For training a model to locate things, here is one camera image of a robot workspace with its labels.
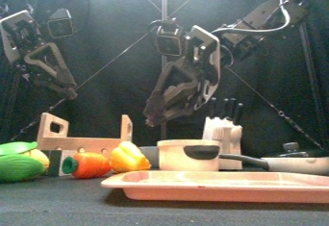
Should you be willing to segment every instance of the toy vegetable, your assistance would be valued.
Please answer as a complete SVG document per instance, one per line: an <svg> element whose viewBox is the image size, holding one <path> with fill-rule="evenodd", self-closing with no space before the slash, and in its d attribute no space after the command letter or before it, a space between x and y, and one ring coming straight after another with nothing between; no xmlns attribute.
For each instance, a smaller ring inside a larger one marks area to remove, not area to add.
<svg viewBox="0 0 329 226"><path fill-rule="evenodd" d="M18 182L41 175L49 167L37 143L10 142L0 145L0 182Z"/></svg>
<svg viewBox="0 0 329 226"><path fill-rule="evenodd" d="M137 146L129 141L121 142L113 149L111 162L112 171L116 173L150 169L147 157L140 152Z"/></svg>
<svg viewBox="0 0 329 226"><path fill-rule="evenodd" d="M76 178L87 179L104 176L111 171L109 160L97 153L77 153L67 157L61 165L63 173Z"/></svg>

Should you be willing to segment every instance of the yellow toy pepper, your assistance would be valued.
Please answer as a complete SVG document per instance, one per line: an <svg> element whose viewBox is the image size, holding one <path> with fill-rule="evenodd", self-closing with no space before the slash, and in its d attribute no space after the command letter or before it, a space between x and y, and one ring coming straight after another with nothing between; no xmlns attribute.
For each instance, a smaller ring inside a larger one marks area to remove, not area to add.
<svg viewBox="0 0 329 226"><path fill-rule="evenodd" d="M119 144L111 153L109 159L112 171L116 173L150 169L150 162L146 155L129 141L124 141Z"/></svg>

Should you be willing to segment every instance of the frying pan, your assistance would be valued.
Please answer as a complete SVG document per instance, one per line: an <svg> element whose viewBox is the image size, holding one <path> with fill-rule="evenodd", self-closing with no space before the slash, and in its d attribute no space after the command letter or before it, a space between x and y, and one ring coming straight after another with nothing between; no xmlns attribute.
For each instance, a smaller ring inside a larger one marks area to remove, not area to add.
<svg viewBox="0 0 329 226"><path fill-rule="evenodd" d="M210 160L215 157L250 163L273 172L291 172L311 175L329 175L329 155L323 150L298 152L291 156L265 157L261 159L236 154L219 154L218 146L184 146L186 156L195 160Z"/></svg>

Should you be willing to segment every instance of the black backdrop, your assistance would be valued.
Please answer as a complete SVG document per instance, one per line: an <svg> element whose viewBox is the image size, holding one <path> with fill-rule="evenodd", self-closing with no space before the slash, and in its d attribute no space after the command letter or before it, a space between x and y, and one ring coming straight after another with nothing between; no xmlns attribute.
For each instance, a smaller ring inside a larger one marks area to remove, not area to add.
<svg viewBox="0 0 329 226"><path fill-rule="evenodd" d="M22 0L1 0L10 13L24 9ZM41 21L48 10L60 7L65 0L28 0L35 18ZM211 31L222 24L243 18L267 0L168 0L168 15L175 17L184 30L198 25ZM85 3L65 5L80 32L56 40L65 63L79 85L79 97L64 101L51 111L69 121L71 137L117 138L120 116L128 114L133 122L133 142L155 145L160 139L159 127L146 126L143 109L160 73L160 56L148 39L141 38L150 22L160 19L162 0L89 0L89 17ZM313 138L327 146L329 110L329 7L327 0L310 0L306 30L310 38L313 62L305 59L299 29L286 38L267 41L267 54L254 54L231 67L265 98L294 119ZM18 78L4 55L1 76L1 136L0 142L35 140L39 124L20 133L60 97L45 88L36 88ZM298 141L313 147L278 113L259 99L227 70L222 70L215 98L234 97L244 104L243 153L262 156L281 151L281 145ZM167 124L167 138L200 138L206 108L188 117Z"/></svg>

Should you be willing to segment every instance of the toy carrot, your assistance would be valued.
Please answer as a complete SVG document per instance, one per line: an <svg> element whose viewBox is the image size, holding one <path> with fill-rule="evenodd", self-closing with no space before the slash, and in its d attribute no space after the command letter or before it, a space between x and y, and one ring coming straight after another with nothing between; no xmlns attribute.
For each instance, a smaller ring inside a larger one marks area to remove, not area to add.
<svg viewBox="0 0 329 226"><path fill-rule="evenodd" d="M76 178L87 179L104 176L111 171L109 160L97 153L77 153L67 157L61 165L63 173L72 174Z"/></svg>

